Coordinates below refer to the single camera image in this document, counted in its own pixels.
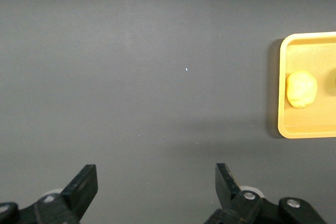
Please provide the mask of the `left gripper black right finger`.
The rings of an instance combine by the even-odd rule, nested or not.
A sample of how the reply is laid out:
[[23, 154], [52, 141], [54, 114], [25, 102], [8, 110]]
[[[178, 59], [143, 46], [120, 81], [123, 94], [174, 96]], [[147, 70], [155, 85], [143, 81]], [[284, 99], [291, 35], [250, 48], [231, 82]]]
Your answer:
[[206, 223], [326, 223], [305, 200], [284, 197], [268, 201], [252, 187], [239, 187], [225, 163], [215, 168], [215, 189], [221, 205]]

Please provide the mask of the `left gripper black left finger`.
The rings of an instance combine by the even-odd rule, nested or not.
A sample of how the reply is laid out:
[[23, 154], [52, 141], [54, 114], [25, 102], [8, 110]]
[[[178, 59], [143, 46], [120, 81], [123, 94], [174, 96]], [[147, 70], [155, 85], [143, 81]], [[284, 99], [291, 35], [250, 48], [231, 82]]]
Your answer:
[[44, 194], [24, 209], [2, 202], [1, 223], [80, 223], [97, 191], [96, 165], [87, 164], [60, 192]]

